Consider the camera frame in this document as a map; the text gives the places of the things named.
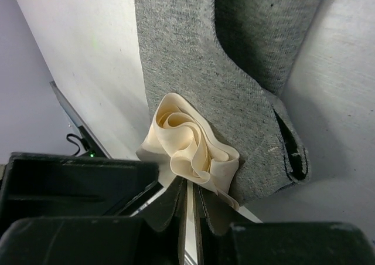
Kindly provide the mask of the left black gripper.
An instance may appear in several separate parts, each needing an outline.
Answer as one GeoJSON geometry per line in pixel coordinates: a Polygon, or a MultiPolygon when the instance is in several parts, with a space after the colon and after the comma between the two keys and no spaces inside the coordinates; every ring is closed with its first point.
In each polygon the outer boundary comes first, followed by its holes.
{"type": "Polygon", "coordinates": [[[155,163],[14,152],[1,217],[130,215],[159,190],[155,163]]]}

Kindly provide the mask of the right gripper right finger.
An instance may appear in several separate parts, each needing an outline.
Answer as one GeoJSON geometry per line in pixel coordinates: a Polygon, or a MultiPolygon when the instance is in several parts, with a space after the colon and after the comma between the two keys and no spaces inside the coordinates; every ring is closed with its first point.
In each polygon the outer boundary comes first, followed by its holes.
{"type": "Polygon", "coordinates": [[[374,264],[374,249],[350,223],[255,223],[194,186],[198,264],[374,264]]]}

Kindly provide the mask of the grey and cream underwear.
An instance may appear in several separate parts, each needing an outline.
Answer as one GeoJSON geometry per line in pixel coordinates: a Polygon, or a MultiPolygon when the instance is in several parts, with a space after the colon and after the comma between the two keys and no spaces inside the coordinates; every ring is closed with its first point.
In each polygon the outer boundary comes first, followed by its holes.
{"type": "Polygon", "coordinates": [[[322,0],[134,0],[153,116],[140,158],[246,205],[310,180],[280,99],[322,0]]]}

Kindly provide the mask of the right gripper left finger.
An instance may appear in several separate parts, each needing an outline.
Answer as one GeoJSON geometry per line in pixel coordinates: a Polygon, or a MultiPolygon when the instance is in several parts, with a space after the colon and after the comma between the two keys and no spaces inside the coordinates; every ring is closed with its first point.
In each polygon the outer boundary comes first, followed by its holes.
{"type": "Polygon", "coordinates": [[[187,181],[133,216],[21,219],[1,237],[1,264],[183,264],[187,181]]]}

